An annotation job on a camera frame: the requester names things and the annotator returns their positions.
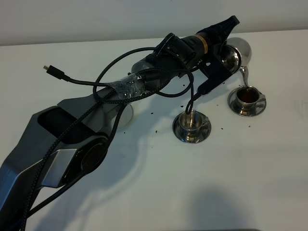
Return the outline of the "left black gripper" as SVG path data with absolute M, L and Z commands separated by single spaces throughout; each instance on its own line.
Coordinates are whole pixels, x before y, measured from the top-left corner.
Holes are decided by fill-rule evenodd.
M 228 36 L 239 23 L 238 18 L 233 15 L 194 35 L 202 41 L 204 46 L 205 54 L 202 56 L 202 62 L 198 65 L 198 68 L 207 79 L 212 78 L 215 74 L 229 72 L 221 60 L 221 53 Z

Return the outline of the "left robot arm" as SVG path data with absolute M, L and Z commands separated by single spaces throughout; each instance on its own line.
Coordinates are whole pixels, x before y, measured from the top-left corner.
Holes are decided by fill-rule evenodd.
M 222 62 L 227 38 L 239 24 L 236 16 L 179 38 L 168 34 L 156 47 L 138 48 L 120 56 L 148 51 L 121 80 L 83 82 L 93 93 L 66 99 L 32 115 L 20 141 L 0 168 L 0 222 L 9 226 L 35 213 L 32 207 L 43 187 L 71 187 L 104 160 L 122 113 L 129 103 L 154 94 L 174 78 L 187 75 L 185 109 L 228 79 L 232 72 Z

